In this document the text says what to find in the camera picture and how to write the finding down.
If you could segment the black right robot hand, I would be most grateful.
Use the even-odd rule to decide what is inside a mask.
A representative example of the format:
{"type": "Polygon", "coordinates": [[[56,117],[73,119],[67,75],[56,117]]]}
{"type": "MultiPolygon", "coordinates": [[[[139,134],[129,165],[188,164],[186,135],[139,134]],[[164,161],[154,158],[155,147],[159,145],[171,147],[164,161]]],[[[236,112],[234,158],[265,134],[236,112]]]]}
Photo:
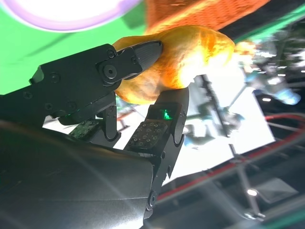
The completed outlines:
{"type": "Polygon", "coordinates": [[[124,149],[115,90],[151,67],[159,40],[101,45],[42,64],[0,98],[3,229],[138,229],[184,141],[188,88],[162,92],[124,149]]]}

